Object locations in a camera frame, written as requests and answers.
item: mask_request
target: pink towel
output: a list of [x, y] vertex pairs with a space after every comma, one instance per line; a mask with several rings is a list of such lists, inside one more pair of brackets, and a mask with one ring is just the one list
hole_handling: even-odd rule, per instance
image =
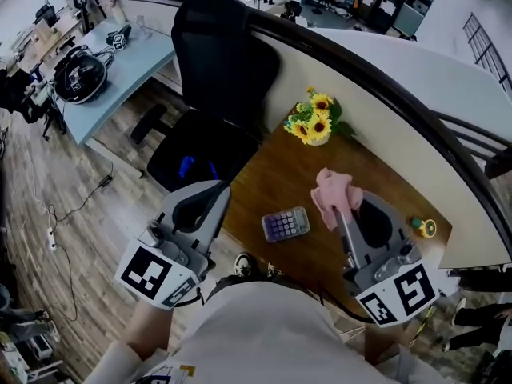
[[311, 191], [311, 197], [329, 230], [338, 226], [334, 210], [342, 213], [347, 223], [350, 223], [352, 210], [361, 206], [362, 189], [354, 188], [350, 185], [351, 182], [350, 175], [339, 174], [327, 168], [317, 175], [318, 188]]

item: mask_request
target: shoe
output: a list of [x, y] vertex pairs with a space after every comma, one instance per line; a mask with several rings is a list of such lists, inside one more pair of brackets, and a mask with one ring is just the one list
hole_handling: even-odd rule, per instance
[[48, 322], [48, 329], [50, 330], [50, 337], [54, 342], [61, 342], [61, 335], [58, 333], [57, 326], [55, 322]]
[[284, 273], [281, 272], [277, 267], [275, 267], [272, 263], [269, 263], [267, 270], [266, 270], [266, 277], [267, 278], [275, 278], [277, 276], [283, 276]]
[[451, 325], [452, 326], [456, 326], [455, 325], [455, 318], [457, 317], [457, 313], [459, 310], [463, 309], [464, 307], [466, 307], [466, 303], [467, 303], [467, 300], [466, 298], [461, 298], [457, 304], [457, 307], [455, 307], [455, 312], [454, 312], [454, 316], [451, 318]]
[[234, 273], [240, 278], [247, 278], [252, 274], [254, 260], [247, 253], [240, 253], [234, 260]]

